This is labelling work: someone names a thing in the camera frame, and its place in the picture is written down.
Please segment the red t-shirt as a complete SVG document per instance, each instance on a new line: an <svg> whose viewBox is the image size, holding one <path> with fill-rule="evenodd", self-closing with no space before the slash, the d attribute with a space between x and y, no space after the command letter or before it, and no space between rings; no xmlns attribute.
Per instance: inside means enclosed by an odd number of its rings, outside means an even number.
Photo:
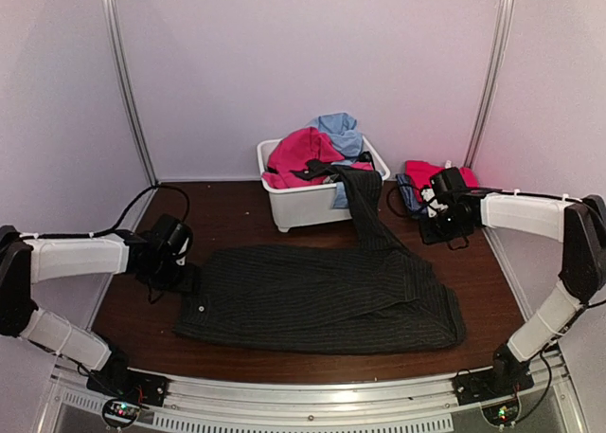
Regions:
<svg viewBox="0 0 606 433"><path fill-rule="evenodd" d="M465 187L477 188L479 186L478 181L472 170L462 167L458 168L455 166L449 166L451 171L458 171L463 179ZM424 198L421 196L420 191L425 187L431 188L430 178L444 171L445 167L433 165L431 163L419 160L408 160L404 164L404 173L410 178L411 183L417 188L415 192L416 198L422 202Z"/></svg>

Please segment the black striped shirt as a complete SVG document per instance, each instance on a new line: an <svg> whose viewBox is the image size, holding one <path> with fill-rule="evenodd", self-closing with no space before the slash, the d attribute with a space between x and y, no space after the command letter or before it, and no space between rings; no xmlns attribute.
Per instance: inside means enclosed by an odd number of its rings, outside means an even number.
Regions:
<svg viewBox="0 0 606 433"><path fill-rule="evenodd" d="M455 292L379 219L379 174L337 165L328 172L344 183L357 245L218 250L202 267L198 293L183 298L176 334L340 355L433 351L464 341Z"/></svg>

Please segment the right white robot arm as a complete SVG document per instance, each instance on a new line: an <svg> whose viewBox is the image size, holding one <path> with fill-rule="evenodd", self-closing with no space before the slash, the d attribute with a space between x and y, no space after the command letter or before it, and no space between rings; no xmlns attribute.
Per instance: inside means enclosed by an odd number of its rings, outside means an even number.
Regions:
<svg viewBox="0 0 606 433"><path fill-rule="evenodd" d="M595 194L576 198L476 187L458 168L432 175L421 196L431 209L426 226L432 241L466 241L477 229L508 236L535 251L526 257L531 274L554 281L493 355L485 386L491 395L505 396L521 382L530 361L564 336L604 288L605 200Z"/></svg>

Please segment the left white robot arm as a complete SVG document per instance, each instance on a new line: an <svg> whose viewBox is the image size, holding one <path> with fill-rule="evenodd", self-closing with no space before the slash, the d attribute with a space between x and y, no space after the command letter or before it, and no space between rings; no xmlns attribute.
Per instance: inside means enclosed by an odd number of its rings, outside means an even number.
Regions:
<svg viewBox="0 0 606 433"><path fill-rule="evenodd" d="M98 335L49 312L31 296L33 284L94 274L133 274L150 293L193 289L196 266L186 257L193 232L162 215L140 234L112 227L88 234L26 235L1 228L1 334L24 338L75 362L117 399L136 389L127 356Z"/></svg>

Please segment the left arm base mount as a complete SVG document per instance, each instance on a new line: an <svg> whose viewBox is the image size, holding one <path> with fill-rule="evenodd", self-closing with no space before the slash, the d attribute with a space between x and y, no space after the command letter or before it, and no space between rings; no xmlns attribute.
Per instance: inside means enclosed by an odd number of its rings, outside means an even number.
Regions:
<svg viewBox="0 0 606 433"><path fill-rule="evenodd" d="M87 379L86 387L103 395L142 406L162 407L167 395L169 379L164 376L128 370L125 388L112 386L98 373L93 372Z"/></svg>

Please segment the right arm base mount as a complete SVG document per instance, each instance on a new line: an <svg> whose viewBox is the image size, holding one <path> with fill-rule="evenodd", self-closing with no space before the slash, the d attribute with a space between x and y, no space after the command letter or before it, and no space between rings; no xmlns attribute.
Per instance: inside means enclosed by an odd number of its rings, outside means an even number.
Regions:
<svg viewBox="0 0 606 433"><path fill-rule="evenodd" d="M534 387L533 378L529 374L515 377L512 381L498 382L493 368L478 371L460 370L451 379L451 383L460 406L514 396L521 390Z"/></svg>

